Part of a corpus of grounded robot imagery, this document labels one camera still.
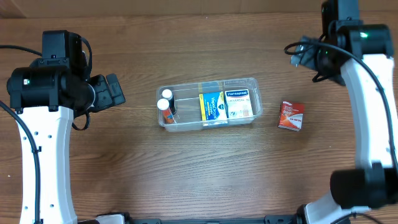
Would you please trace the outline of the orange Redoxon tube white cap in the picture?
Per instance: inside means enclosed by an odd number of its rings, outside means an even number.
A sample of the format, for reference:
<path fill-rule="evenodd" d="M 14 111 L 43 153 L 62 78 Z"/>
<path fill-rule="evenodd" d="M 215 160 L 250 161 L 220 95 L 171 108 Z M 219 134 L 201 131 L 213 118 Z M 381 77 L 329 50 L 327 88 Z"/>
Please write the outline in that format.
<path fill-rule="evenodd" d="M 165 123 L 171 124 L 174 123 L 174 116 L 172 114 L 172 111 L 170 109 L 170 103 L 167 99 L 162 98 L 157 102 L 157 107 L 162 113 L 162 116 L 164 118 Z"/>

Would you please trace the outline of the dark bottle white cap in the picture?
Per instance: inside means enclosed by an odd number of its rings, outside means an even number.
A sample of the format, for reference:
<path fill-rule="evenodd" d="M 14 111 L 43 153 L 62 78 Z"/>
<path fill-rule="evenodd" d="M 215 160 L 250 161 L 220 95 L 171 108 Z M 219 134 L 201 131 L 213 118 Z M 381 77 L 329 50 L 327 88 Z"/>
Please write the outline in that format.
<path fill-rule="evenodd" d="M 175 104 L 175 97 L 172 91 L 170 89 L 164 89 L 162 92 L 162 97 L 169 102 L 170 110 L 172 114 L 175 114 L 177 112 L 177 107 Z"/>

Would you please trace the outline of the red white medicine box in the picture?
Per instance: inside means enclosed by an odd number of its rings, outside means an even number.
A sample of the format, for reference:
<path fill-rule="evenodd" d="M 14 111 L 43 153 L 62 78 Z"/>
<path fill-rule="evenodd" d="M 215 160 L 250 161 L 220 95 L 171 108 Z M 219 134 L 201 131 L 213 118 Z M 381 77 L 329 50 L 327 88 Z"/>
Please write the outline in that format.
<path fill-rule="evenodd" d="M 302 129 L 304 109 L 303 103 L 283 101 L 280 105 L 278 127 L 300 131 Z"/>

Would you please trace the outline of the white Hansaplast plaster box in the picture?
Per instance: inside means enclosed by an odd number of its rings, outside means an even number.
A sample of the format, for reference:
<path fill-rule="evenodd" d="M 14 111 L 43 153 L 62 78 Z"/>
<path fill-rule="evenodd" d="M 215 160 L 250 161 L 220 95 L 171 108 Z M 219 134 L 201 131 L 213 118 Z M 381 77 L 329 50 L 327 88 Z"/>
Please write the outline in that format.
<path fill-rule="evenodd" d="M 247 118 L 253 115 L 248 89 L 225 91 L 228 118 Z"/>

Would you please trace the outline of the blue VapoDrops box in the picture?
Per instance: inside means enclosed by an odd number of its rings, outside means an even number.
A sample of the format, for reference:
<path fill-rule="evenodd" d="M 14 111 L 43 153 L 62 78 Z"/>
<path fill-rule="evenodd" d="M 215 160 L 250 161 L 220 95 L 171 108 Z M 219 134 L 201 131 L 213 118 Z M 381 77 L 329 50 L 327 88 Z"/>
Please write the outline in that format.
<path fill-rule="evenodd" d="M 227 120 L 226 104 L 222 91 L 199 94 L 202 121 Z"/>

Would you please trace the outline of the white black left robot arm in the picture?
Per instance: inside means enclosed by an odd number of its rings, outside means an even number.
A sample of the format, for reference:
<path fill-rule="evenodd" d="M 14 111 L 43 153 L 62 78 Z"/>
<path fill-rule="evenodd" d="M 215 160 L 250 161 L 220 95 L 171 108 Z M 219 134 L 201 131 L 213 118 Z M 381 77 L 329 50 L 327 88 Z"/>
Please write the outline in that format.
<path fill-rule="evenodd" d="M 76 223 L 70 183 L 74 120 L 123 104 L 114 74 L 91 75 L 88 41 L 67 30 L 48 30 L 42 50 L 7 81 L 22 146 L 21 223 Z"/>

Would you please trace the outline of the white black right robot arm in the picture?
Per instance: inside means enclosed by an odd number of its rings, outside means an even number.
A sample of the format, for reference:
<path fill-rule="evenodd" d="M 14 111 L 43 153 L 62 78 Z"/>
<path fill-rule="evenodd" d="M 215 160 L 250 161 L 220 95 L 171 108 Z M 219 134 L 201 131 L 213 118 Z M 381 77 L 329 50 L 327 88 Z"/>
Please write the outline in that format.
<path fill-rule="evenodd" d="M 368 211 L 397 203 L 397 108 L 394 48 L 384 24 L 366 25 L 357 1 L 322 4 L 322 35 L 303 37 L 284 51 L 295 66 L 317 72 L 313 82 L 347 87 L 353 114 L 354 169 L 334 171 L 330 189 L 302 205 L 291 223 L 349 223 Z"/>

